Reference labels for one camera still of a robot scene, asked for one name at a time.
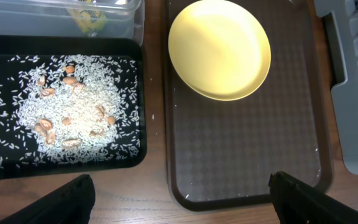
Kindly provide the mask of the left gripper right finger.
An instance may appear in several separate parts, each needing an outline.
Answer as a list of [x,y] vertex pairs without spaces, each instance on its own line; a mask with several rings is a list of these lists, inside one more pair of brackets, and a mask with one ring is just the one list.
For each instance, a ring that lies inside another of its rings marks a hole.
[[285,172],[272,174],[268,186],[281,224],[358,224],[358,211]]

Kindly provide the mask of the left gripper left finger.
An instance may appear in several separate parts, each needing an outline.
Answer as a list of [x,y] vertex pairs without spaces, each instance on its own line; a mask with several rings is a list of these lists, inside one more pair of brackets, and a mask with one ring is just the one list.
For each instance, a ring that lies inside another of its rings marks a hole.
[[83,174],[0,220],[0,224],[88,224],[95,200],[93,180]]

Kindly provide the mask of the rice leftovers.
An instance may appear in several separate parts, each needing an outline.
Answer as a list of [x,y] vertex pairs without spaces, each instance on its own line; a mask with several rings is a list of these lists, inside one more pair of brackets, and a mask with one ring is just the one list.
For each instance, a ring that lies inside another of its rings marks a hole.
[[138,157],[138,74],[126,56],[0,55],[0,171]]

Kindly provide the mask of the yellow plate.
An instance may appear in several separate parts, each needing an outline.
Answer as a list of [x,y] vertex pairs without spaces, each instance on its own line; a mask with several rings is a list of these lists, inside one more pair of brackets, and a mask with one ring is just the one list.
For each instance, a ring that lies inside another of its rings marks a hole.
[[231,1],[196,1],[185,7],[170,27],[168,53],[184,83],[218,101],[253,94],[272,61],[260,22]]

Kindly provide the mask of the orange green snack wrapper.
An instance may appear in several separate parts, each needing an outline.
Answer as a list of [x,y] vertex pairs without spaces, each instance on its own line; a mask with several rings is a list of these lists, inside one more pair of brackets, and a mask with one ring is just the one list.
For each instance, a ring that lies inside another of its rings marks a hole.
[[74,18],[82,33],[89,37],[96,37],[107,23],[107,17],[101,11],[73,8],[67,8],[67,11]]

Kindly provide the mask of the grey dishwasher rack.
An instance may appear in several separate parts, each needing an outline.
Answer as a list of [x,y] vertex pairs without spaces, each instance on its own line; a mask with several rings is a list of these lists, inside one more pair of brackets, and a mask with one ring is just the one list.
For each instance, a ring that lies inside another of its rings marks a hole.
[[331,97],[349,172],[358,175],[358,1],[314,0],[324,21],[335,84]]

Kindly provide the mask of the brown serving tray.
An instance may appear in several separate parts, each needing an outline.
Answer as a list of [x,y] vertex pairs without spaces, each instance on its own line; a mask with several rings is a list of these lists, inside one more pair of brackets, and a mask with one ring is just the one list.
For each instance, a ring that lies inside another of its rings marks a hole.
[[270,201],[284,171],[325,192],[333,181],[308,1],[241,1],[265,29],[272,63],[262,86],[236,101],[189,88],[163,56],[168,186],[192,212]]

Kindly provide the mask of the black tray bin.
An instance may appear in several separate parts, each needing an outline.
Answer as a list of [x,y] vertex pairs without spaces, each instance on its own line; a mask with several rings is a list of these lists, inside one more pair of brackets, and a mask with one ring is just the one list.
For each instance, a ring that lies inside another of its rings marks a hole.
[[[119,139],[98,156],[50,159],[18,121],[26,99],[26,73],[38,67],[54,71],[69,55],[93,55],[112,70],[125,98],[126,115],[139,119],[119,125]],[[0,35],[0,179],[129,168],[146,155],[143,57],[131,39]]]

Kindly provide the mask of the clear plastic bin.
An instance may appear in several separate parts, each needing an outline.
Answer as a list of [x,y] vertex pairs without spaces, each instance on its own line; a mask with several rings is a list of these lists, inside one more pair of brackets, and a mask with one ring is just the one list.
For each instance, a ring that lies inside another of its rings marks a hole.
[[143,0],[0,0],[0,35],[89,37],[84,35],[67,8],[101,11],[107,17],[99,38],[144,38]]

